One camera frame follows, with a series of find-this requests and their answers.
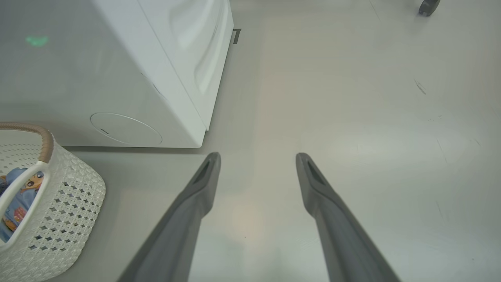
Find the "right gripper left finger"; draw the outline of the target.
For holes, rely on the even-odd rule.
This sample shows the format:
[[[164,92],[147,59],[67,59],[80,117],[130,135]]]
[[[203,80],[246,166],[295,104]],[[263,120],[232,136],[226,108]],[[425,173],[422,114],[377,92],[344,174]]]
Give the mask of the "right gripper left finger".
[[[211,211],[221,157],[206,156],[119,278],[120,282],[186,282],[202,218]]]

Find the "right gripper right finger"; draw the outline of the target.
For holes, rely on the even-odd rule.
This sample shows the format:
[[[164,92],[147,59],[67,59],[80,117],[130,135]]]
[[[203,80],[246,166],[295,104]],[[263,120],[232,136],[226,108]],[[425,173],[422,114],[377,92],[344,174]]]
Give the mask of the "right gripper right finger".
[[[398,282],[399,277],[313,159],[296,155],[304,207],[313,217],[331,282]]]

